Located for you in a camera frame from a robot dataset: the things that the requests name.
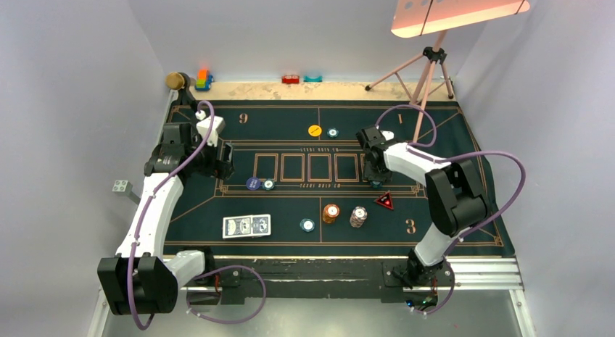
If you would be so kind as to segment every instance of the white robotic arm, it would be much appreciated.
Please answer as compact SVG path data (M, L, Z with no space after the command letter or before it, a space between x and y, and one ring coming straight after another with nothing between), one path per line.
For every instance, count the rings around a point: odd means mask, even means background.
M376 126L362 129L357 139L366 154L367 180L386 183L398 172L426 187L433 223L409 254L408 276L411 283L427 282L442 267L456 236L487 216L476 170L471 161L442 162Z
M162 143L154 149L152 157L145 164L143 197L146 198L141 199L128 235L117 248L115 257L103 258L99 263L99 279L115 315L131 313L126 290L127 263L141 218L133 273L133 292L139 314L170 312L177 301L179 288L212 266L212 263L208 263L212 259L206 258L205 253L199 250L180 251L169 262L162 260L171 215L190 174L198 172L224 179L234 171L233 146L225 145L223 159L216 159L218 134L224 128L224 120L222 117L214 117L214 127L203 149L177 175L168 178L194 153L205 137L212 121L209 117L203 117L204 112L197 114L200 121L196 126L191 123L165 125Z

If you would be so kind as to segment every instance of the pink lamp panel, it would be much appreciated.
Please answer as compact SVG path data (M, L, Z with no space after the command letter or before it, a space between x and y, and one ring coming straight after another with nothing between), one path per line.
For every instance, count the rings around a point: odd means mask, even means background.
M526 0L398 0L391 31L412 38L528 9Z

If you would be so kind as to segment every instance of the poker table layout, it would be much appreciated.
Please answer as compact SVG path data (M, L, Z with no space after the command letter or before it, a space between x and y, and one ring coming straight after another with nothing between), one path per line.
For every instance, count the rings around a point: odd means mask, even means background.
M425 188L394 173L393 180L375 189L363 180L364 155L355 134L373 125L378 116L398 101L212 101L215 114L226 121L219 145L234 145L235 173L226 180L194 174L184 186L173 211L165 239L165 254L191 246L211 246L214 255L226 256L404 256L425 235L432 221ZM451 157L479 150L476 139L455 101L430 101L427 112L437 124L436 144L424 151ZM418 113L413 109L390 112L380 129L410 140ZM170 108L167 122L194 121L188 106ZM311 125L321 135L308 133ZM326 135L339 131L337 138ZM424 120L420 142L432 138ZM474 160L487 198L496 210L490 165ZM255 176L275 181L270 191L250 191L246 181ZM390 191L393 210L374 202ZM340 208L332 224L321 219L323 208ZM365 207L368 218L360 228L350 225L350 213ZM223 240L223 217L271 215L271 235ZM315 221L315 230L300 227L304 218ZM512 257L514 248L503 221L474 232L452 255Z

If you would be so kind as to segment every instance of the gray wall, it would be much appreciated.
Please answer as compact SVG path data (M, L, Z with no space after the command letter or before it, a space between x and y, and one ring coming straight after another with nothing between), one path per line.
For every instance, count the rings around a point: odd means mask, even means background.
M0 336L84 336L164 112L126 0L0 0Z
M309 70L321 71L326 80L375 80L432 45L437 35L394 36L397 0L128 2L165 72L195 75L209 67L216 80L273 80ZM483 27L449 32L443 48L451 75ZM423 66L403 75L416 79Z
M615 0L539 0L487 24L457 95L483 149L517 154L505 214L540 336L612 336ZM494 159L499 202L518 173Z

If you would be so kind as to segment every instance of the gray floor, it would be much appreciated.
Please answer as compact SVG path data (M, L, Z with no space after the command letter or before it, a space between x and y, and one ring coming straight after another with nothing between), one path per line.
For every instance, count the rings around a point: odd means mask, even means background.
M427 318L411 315L403 304L378 300L269 299L257 317L241 325L218 325L187 315L181 295L173 313L156 316L146 333L130 316L110 315L104 336L521 336L508 291L456 291L445 308ZM248 299L245 306L212 307L209 315L241 318L258 303Z

